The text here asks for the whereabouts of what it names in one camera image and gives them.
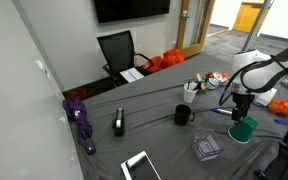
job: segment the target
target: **clear plastic box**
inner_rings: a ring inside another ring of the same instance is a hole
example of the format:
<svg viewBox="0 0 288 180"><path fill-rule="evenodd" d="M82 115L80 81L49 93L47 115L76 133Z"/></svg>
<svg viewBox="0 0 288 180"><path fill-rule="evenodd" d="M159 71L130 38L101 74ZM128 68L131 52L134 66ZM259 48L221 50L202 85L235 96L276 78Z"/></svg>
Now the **clear plastic box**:
<svg viewBox="0 0 288 180"><path fill-rule="evenodd" d="M200 161L214 159L224 150L223 145L212 130L193 133L192 141L192 148Z"/></svg>

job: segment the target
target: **green cup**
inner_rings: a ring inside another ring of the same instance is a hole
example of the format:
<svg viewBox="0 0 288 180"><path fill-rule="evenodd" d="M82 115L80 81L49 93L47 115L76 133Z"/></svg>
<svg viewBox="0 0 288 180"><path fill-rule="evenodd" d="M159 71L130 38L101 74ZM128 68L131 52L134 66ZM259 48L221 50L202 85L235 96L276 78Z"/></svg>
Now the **green cup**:
<svg viewBox="0 0 288 180"><path fill-rule="evenodd" d="M228 129L228 134L236 142L246 144L250 141L251 136L257 127L257 122L251 117L244 117L238 125L234 125Z"/></svg>

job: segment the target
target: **orange bag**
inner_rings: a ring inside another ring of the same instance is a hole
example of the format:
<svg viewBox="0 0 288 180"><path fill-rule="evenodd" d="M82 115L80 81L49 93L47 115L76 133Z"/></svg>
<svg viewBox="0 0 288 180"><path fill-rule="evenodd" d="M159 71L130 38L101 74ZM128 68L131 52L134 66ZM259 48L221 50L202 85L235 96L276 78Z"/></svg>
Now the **orange bag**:
<svg viewBox="0 0 288 180"><path fill-rule="evenodd" d="M155 73L159 70L161 70L160 64L163 61L163 59L161 58L161 56L155 56L151 59L154 62L154 66L151 66L150 62L147 62L146 64L144 64L142 66L142 69L145 69L146 71L150 72L150 73Z"/></svg>
<svg viewBox="0 0 288 180"><path fill-rule="evenodd" d="M162 69L184 62L184 54L178 49L170 49L166 51L163 54L163 57L163 62L160 64Z"/></svg>
<svg viewBox="0 0 288 180"><path fill-rule="evenodd" d="M273 99L268 105L268 109L275 114L288 115L288 100Z"/></svg>

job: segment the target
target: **chair backrest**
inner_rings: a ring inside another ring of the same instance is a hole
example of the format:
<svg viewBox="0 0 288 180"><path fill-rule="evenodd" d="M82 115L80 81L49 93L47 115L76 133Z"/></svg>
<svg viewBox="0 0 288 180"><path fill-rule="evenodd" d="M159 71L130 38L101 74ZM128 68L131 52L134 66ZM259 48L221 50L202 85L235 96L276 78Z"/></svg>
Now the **chair backrest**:
<svg viewBox="0 0 288 180"><path fill-rule="evenodd" d="M98 37L97 40L112 73L134 67L134 44L129 30Z"/></svg>

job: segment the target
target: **black office chair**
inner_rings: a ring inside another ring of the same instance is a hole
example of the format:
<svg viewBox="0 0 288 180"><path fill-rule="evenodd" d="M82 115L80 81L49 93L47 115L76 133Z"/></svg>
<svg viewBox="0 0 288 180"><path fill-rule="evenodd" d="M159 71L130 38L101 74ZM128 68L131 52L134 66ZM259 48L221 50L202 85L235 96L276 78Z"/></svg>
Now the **black office chair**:
<svg viewBox="0 0 288 180"><path fill-rule="evenodd" d="M134 56L139 55L149 61L151 66L148 68L154 65L148 57L135 53L132 34L129 30L98 37L97 40L107 62L103 69L110 75L115 86L127 83L119 72L134 67ZM148 71L143 70L141 67L135 68L144 76L149 74Z"/></svg>

